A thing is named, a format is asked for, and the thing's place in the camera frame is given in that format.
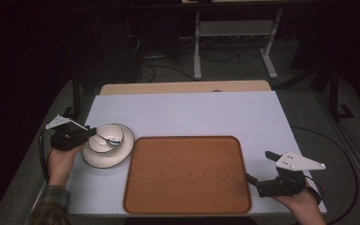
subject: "sleeve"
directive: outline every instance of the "sleeve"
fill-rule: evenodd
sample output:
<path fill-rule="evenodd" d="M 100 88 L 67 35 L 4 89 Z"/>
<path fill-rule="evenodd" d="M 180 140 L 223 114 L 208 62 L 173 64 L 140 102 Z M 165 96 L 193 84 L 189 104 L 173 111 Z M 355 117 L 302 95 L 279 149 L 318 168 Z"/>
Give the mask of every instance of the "sleeve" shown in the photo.
<path fill-rule="evenodd" d="M 31 213 L 29 224 L 70 224 L 68 217 L 69 192 L 58 186 L 48 186 Z"/>

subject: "gray floor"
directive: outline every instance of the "gray floor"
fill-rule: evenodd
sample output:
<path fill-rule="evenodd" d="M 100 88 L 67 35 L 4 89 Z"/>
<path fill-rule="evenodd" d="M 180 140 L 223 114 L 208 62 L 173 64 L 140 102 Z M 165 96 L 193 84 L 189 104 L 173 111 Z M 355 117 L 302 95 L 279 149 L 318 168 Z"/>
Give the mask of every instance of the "gray floor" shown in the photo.
<path fill-rule="evenodd" d="M 228 53 L 241 55 L 239 63 L 236 57 L 228 61 L 234 65 L 214 63 L 202 58 L 202 80 L 203 81 L 225 81 L 225 80 L 267 80 L 272 86 L 283 83 L 301 71 L 289 69 L 293 54 L 297 48 L 297 40 L 276 40 L 271 51 L 271 58 L 277 70 L 278 79 L 271 80 L 266 73 L 263 60 L 258 52 L 262 46 L 262 41 L 250 40 L 226 40 L 221 51 L 212 51 L 205 48 L 205 55 L 212 58 L 212 54 L 221 57 L 228 57 Z M 161 54 L 161 52 L 150 52 L 149 55 Z M 160 65 L 164 67 L 154 67 L 156 72 L 155 82 L 191 82 L 188 77 L 192 75 L 192 52 L 184 54 L 176 59 L 167 57 L 158 60 L 148 60 L 148 65 Z M 180 69 L 188 74 L 176 70 L 165 68 L 172 67 Z M 144 71 L 150 72 L 150 67 L 145 67 Z M 151 78 L 145 74 L 143 81 Z M 340 80 L 339 103 L 346 104 L 355 116 L 354 119 L 342 119 L 340 123 L 334 122 L 325 109 L 327 102 L 327 92 L 322 94 L 312 93 L 308 89 L 313 77 L 309 77 L 287 90 L 277 91 L 278 98 L 283 110 L 292 127 L 307 128 L 317 133 L 294 128 L 293 134 L 299 144 L 302 153 L 309 158 L 316 158 L 326 164 L 325 171 L 313 172 L 314 179 L 319 182 L 324 190 L 325 203 L 328 213 L 325 215 L 326 221 L 330 222 L 338 218 L 347 210 L 352 203 L 355 184 L 353 181 L 353 171 L 347 159 L 330 138 L 339 144 L 344 150 L 347 146 L 342 142 L 338 135 L 338 126 L 344 128 L 352 144 L 360 155 L 360 101 L 353 88 L 343 80 Z M 72 105 L 70 82 L 63 87 L 62 92 L 57 96 L 51 109 L 47 112 L 45 121 L 41 126 L 50 122 L 57 114 L 63 113 L 66 107 Z M 10 188 L 0 204 L 0 224 L 24 224 L 29 210 L 40 187 L 43 185 L 38 164 L 38 141 L 36 139 L 30 146 L 24 158 L 22 166 L 18 170 Z M 292 224 L 294 219 L 289 215 L 278 215 L 272 217 L 255 217 L 258 224 Z M 72 217 L 72 224 L 123 224 L 123 218 L 110 217 Z M 360 224 L 360 188 L 358 198 L 352 211 L 337 224 Z"/>

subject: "white tabletop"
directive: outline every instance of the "white tabletop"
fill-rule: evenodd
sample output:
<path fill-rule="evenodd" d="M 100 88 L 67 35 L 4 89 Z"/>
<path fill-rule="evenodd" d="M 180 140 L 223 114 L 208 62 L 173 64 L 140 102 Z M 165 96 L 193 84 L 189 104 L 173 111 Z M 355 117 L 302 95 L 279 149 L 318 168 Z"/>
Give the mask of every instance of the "white tabletop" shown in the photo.
<path fill-rule="evenodd" d="M 265 151 L 301 154 L 273 91 L 97 96 L 85 124 L 94 128 L 111 123 L 129 127 L 135 139 L 232 135 L 241 143 L 247 172 L 260 181 L 277 175 L 276 164 L 265 158 Z M 133 216 L 123 208 L 130 158 L 112 168 L 97 169 L 79 154 L 67 185 L 69 213 Z M 251 215 L 289 213 L 280 203 L 260 198 L 254 186 L 249 189 Z M 326 212 L 323 203 L 320 209 Z"/>

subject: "table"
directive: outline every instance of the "table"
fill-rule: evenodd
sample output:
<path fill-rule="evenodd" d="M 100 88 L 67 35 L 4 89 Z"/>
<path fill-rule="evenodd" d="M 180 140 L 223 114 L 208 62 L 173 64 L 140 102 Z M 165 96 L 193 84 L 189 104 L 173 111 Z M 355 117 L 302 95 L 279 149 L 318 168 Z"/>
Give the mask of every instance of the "table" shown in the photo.
<path fill-rule="evenodd" d="M 232 135 L 241 143 L 247 172 L 259 180 L 274 179 L 277 175 L 275 162 L 265 158 L 264 151 L 282 154 L 289 150 L 301 154 L 278 97 L 266 82 L 150 85 L 109 84 L 103 87 L 101 95 L 95 98 L 86 125 L 124 124 L 133 131 L 136 139 L 144 136 Z M 201 92 L 196 92 L 197 86 L 201 87 Z M 225 87 L 221 92 L 210 92 L 221 86 Z M 168 87 L 171 88 L 165 93 L 163 90 Z M 97 169 L 89 166 L 79 154 L 67 185 L 71 192 L 69 213 L 138 216 L 128 214 L 122 204 L 130 157 L 110 169 Z M 289 213 L 280 203 L 260 198 L 255 187 L 250 186 L 250 192 L 252 208 L 249 215 Z M 323 203 L 320 209 L 326 212 Z"/>

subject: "dark background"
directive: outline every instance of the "dark background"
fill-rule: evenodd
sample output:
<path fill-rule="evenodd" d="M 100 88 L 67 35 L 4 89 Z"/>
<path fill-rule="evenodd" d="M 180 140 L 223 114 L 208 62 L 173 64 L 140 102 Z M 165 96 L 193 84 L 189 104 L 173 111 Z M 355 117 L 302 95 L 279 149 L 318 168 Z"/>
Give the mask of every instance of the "dark background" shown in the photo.
<path fill-rule="evenodd" d="M 0 201 L 54 98 L 75 71 L 92 94 L 104 83 L 137 79 L 137 57 L 129 53 L 124 23 L 152 44 L 171 46 L 174 38 L 192 34 L 193 19 L 186 13 L 182 20 L 175 13 L 139 13 L 130 22 L 125 12 L 94 16 L 56 10 L 77 2 L 0 1 Z M 118 3 L 93 4 L 88 6 Z M 174 25 L 162 31 L 164 24 Z M 360 3 L 287 7 L 277 37 L 294 36 L 302 39 L 295 68 L 329 62 L 360 97 Z"/>

